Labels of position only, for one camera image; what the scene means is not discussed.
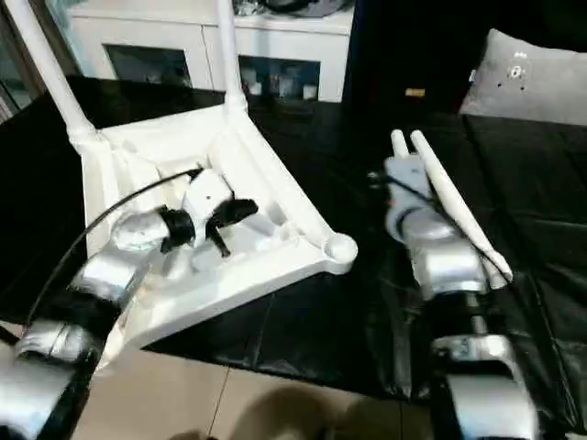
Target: cable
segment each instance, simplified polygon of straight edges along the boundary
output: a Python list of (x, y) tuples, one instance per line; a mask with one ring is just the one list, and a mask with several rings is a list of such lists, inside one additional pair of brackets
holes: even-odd
[(130, 202), (131, 200), (140, 196), (141, 194), (146, 193), (147, 191), (150, 191), (153, 188), (161, 186), (164, 183), (173, 181), (179, 177), (182, 177), (185, 175), (195, 174), (195, 173), (199, 172), (200, 170), (201, 170), (201, 168), (193, 168), (191, 170), (178, 172), (177, 174), (173, 174), (172, 176), (166, 177), (166, 178), (161, 179), (159, 181), (155, 181), (154, 183), (151, 183), (147, 186), (144, 186), (143, 188), (134, 191), (132, 194), (129, 194), (126, 197), (120, 199), (118, 202), (114, 203), (112, 206), (110, 206), (108, 209), (106, 209), (100, 215), (98, 215), (95, 218), (95, 220), (90, 225), (88, 225), (83, 230), (83, 232), (78, 237), (75, 238), (75, 240), (73, 240), (72, 245), (67, 249), (67, 251), (65, 251), (65, 253), (63, 254), (63, 257), (61, 257), (61, 259), (59, 260), (59, 263), (57, 263), (57, 266), (55, 266), (55, 269), (53, 269), (53, 272), (49, 275), (49, 278), (47, 279), (47, 281), (43, 285), (43, 288), (41, 289), (40, 294), (37, 297), (37, 300), (35, 300), (32, 308), (30, 309), (30, 312), (28, 313), (26, 326), (27, 327), (30, 326), (30, 324), (32, 322), (32, 318), (35, 315), (35, 312), (37, 311), (37, 308), (39, 307), (41, 300), (43, 299), (43, 297), (45, 296), (45, 294), (49, 290), (50, 285), (55, 281), (55, 279), (57, 278), (59, 273), (63, 270), (63, 266), (65, 266), (65, 263), (70, 259), (73, 251), (79, 246), (79, 244), (82, 242), (82, 240), (88, 234), (90, 234), (100, 223), (102, 223), (109, 215), (111, 215), (120, 206), (122, 206), (123, 204), (127, 204), (128, 202)]

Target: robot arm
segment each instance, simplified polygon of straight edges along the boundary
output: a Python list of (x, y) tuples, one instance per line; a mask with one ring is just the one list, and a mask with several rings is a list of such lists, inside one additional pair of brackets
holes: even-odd
[(70, 285), (39, 309), (0, 375), (0, 438), (69, 438), (89, 393), (108, 334), (161, 252), (207, 237), (227, 248), (217, 227), (254, 214), (254, 202), (233, 200), (224, 180), (202, 170), (183, 209), (123, 216), (108, 243)]
[(401, 132), (392, 140), (396, 154), (385, 161), (392, 195), (386, 226), (408, 249), (425, 302), (435, 438), (537, 439), (537, 412), (513, 349), (507, 337), (491, 333), (484, 316), (480, 299), (491, 294), (491, 283), (482, 256), (425, 198), (407, 191), (431, 196), (426, 167), (418, 154), (409, 154)]

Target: gray pillow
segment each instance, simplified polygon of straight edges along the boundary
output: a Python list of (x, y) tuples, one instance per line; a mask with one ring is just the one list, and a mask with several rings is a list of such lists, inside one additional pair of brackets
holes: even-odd
[(587, 54), (492, 29), (460, 112), (587, 126)]

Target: tiled floor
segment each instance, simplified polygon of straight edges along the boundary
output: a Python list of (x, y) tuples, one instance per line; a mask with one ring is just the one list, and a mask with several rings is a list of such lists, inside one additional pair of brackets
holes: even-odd
[(423, 408), (138, 352), (95, 381), (73, 439), (314, 440), (325, 427), (337, 440), (431, 438)]

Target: black tablecloth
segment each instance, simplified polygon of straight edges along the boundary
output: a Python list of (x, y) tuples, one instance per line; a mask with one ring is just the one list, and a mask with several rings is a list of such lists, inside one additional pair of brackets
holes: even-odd
[[(72, 86), (97, 127), (221, 101), (215, 93), (128, 82), (75, 79)], [(345, 115), (321, 103), (253, 102), (249, 112), (326, 220), (357, 240), (359, 257), (347, 275), (302, 280), (151, 349), (373, 396), (425, 399), (419, 295), (404, 249), (384, 232), (384, 198), (365, 180), (391, 152), (390, 129), (417, 127), (515, 270), (515, 290), (493, 296), (492, 325), (511, 336), (544, 426), (585, 432), (586, 128), (457, 115), (404, 121)], [(0, 317), (23, 322), (83, 228), (80, 161), (48, 96), (0, 126), (0, 146)], [(82, 261), (80, 253), (70, 270)]]

